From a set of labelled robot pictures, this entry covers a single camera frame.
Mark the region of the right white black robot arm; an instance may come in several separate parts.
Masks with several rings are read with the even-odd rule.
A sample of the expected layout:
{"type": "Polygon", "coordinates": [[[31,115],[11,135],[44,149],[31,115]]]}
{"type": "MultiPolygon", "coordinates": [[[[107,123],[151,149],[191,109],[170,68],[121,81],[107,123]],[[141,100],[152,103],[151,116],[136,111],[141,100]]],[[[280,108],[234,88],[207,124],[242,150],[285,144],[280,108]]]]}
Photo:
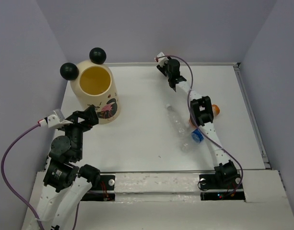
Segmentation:
{"type": "Polygon", "coordinates": [[[214,182],[220,188],[234,184],[229,195],[239,189],[243,181],[243,167],[221,144],[215,127],[211,98],[193,90],[194,76],[190,65],[182,58],[161,55],[155,58],[157,69],[167,78],[169,87],[186,95],[189,120],[201,135],[210,142],[210,152],[215,153],[218,165],[214,167],[214,182]]]}

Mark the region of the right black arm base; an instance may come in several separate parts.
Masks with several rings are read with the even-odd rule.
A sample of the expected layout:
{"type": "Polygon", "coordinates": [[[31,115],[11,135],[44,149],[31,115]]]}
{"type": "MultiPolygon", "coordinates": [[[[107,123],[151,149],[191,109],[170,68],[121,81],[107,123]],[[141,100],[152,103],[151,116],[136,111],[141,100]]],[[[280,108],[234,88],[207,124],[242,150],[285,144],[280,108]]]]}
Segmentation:
{"type": "Polygon", "coordinates": [[[243,200],[245,193],[241,184],[235,191],[240,182],[240,176],[233,179],[228,185],[218,185],[213,174],[200,174],[197,187],[200,189],[201,201],[219,200],[243,200]]]}

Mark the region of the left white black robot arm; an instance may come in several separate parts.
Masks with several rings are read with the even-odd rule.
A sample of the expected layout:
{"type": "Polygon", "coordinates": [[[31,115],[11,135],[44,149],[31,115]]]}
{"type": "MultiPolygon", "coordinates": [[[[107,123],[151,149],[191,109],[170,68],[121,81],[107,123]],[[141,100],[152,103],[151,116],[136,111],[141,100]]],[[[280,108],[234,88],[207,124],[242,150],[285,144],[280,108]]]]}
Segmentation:
{"type": "Polygon", "coordinates": [[[62,230],[82,197],[99,185],[100,170],[76,162],[82,159],[83,134],[99,123],[95,106],[75,111],[65,118],[57,109],[39,121],[63,131],[64,135],[53,139],[49,165],[43,180],[42,193],[36,208],[36,216],[27,226],[29,230],[62,230]]]}

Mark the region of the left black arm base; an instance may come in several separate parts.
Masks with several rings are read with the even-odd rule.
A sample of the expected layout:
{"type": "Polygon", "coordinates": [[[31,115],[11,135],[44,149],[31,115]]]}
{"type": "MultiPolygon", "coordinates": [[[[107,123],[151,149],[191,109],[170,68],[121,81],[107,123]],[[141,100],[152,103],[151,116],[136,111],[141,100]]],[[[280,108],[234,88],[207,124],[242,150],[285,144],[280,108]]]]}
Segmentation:
{"type": "Polygon", "coordinates": [[[93,186],[81,199],[81,201],[106,202],[115,201],[115,175],[101,174],[99,183],[93,186]]]}

